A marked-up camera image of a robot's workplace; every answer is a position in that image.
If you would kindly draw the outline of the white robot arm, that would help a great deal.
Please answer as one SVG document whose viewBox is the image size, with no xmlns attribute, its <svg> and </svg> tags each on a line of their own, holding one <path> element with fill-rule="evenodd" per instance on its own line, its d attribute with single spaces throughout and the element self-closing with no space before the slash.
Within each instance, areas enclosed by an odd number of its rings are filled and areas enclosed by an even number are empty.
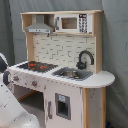
<svg viewBox="0 0 128 128">
<path fill-rule="evenodd" d="M 8 88 L 9 74 L 7 59 L 0 53 L 0 128 L 40 128 L 37 117 L 27 112 Z"/>
</svg>

